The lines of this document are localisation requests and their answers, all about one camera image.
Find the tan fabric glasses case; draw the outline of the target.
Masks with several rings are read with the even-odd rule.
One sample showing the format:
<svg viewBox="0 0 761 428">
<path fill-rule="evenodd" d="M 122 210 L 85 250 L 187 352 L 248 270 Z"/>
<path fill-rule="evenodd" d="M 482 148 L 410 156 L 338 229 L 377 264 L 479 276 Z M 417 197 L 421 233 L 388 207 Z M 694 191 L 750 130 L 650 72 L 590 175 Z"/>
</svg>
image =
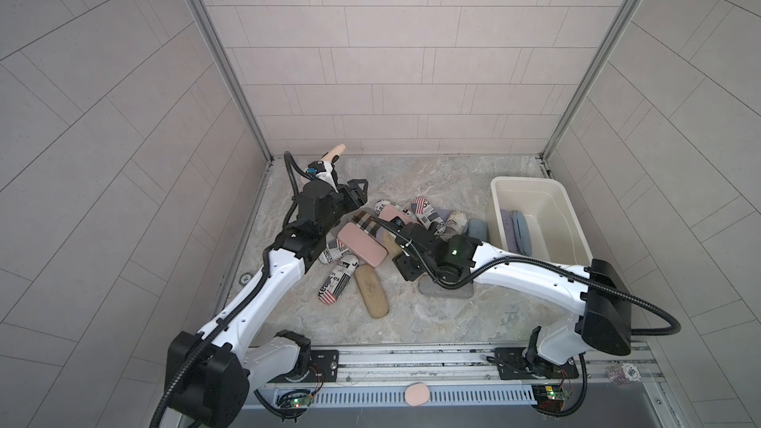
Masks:
<svg viewBox="0 0 761 428">
<path fill-rule="evenodd" d="M 402 253 L 402 248 L 396 243 L 396 236 L 389 231 L 382 233 L 382 245 L 388 251 L 388 256 L 393 260 Z"/>
</svg>

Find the purple fabric glasses case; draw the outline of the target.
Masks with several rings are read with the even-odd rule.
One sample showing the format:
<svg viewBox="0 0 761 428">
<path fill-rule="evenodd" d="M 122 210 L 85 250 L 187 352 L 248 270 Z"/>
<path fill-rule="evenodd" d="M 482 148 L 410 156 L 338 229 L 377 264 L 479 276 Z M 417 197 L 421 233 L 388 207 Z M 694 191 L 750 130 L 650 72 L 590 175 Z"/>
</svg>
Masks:
<svg viewBox="0 0 761 428">
<path fill-rule="evenodd" d="M 513 212 L 510 210 L 501 210 L 501 223 L 503 223 L 503 232 L 505 232 L 505 249 L 511 253 L 518 253 L 517 239 L 514 233 Z"/>
</svg>

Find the blue fabric glasses case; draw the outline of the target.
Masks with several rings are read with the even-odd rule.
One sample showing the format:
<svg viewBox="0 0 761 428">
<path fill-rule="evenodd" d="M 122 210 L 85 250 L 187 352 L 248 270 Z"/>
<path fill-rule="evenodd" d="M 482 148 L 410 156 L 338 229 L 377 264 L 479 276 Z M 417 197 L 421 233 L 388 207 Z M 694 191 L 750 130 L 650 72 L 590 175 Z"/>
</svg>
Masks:
<svg viewBox="0 0 761 428">
<path fill-rule="evenodd" d="M 524 214 L 517 210 L 513 211 L 512 223 L 513 223 L 513 235 L 515 237 L 517 250 L 519 251 L 519 253 L 521 253 L 521 255 L 531 257 L 533 253 L 532 241 L 531 241 L 531 235 L 529 231 L 528 222 Z"/>
</svg>

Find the cream plastic storage box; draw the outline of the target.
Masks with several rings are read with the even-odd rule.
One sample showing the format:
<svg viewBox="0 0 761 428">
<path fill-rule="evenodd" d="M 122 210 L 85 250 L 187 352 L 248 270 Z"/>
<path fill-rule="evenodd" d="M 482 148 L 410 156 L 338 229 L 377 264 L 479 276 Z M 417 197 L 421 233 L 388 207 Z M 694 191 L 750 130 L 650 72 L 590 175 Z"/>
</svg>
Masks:
<svg viewBox="0 0 761 428">
<path fill-rule="evenodd" d="M 566 188 L 549 178 L 498 176 L 491 181 L 487 214 L 489 242 L 503 250 L 503 211 L 519 211 L 527 222 L 532 257 L 559 265 L 588 267 L 593 255 Z"/>
</svg>

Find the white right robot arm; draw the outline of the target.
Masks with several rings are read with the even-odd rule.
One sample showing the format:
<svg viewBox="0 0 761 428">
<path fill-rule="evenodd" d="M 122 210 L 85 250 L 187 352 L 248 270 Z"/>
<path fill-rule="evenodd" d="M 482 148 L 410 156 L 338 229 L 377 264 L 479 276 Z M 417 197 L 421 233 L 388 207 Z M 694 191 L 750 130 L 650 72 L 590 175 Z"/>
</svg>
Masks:
<svg viewBox="0 0 761 428">
<path fill-rule="evenodd" d="M 668 311 L 634 296 L 605 261 L 563 266 L 509 253 L 466 235 L 444 241 L 424 227 L 388 226 L 407 264 L 426 273 L 442 289 L 477 283 L 520 291 L 554 303 L 568 315 L 532 332 L 524 358 L 561 366 L 597 350 L 627 356 L 638 337 L 678 334 L 682 325 Z"/>
</svg>

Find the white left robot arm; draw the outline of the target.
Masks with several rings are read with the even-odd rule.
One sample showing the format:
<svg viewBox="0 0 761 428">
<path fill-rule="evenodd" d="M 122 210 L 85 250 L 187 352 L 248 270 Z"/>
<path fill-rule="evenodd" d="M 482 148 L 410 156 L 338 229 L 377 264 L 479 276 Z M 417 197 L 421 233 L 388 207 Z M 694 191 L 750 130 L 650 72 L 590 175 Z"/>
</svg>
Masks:
<svg viewBox="0 0 761 428">
<path fill-rule="evenodd" d="M 166 360 L 164 394 L 151 426 L 170 409 L 206 427 L 227 427 L 250 392 L 277 376 L 308 369 L 309 341 L 289 331 L 245 361 L 250 344 L 285 294 L 326 248 L 326 238 L 348 213 L 368 201 L 368 182 L 332 185 L 311 180 L 293 198 L 298 215 L 263 251 L 263 267 L 238 295 L 197 333 L 180 332 Z"/>
</svg>

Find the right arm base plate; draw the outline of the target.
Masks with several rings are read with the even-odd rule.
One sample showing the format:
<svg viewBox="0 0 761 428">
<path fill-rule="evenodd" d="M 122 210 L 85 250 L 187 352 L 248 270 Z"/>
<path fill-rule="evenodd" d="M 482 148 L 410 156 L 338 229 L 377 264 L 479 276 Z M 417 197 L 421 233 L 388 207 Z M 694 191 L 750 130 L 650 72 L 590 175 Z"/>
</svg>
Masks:
<svg viewBox="0 0 761 428">
<path fill-rule="evenodd" d="M 523 352 L 523 348 L 497 348 L 487 356 L 487 361 L 497 367 L 501 380 L 574 380 L 580 376 L 579 368 L 572 360 L 562 366 L 541 358 L 529 363 Z"/>
</svg>

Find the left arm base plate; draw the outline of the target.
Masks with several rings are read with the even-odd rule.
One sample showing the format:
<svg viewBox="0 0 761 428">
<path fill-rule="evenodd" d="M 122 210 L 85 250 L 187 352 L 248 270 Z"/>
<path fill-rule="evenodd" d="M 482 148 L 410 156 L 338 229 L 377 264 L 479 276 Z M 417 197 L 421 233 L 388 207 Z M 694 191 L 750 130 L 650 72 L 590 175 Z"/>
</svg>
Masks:
<svg viewBox="0 0 761 428">
<path fill-rule="evenodd" d="M 336 382 L 339 368 L 338 350 L 312 350 L 309 366 L 303 376 L 281 374 L 270 380 L 270 384 L 317 384 Z"/>
</svg>

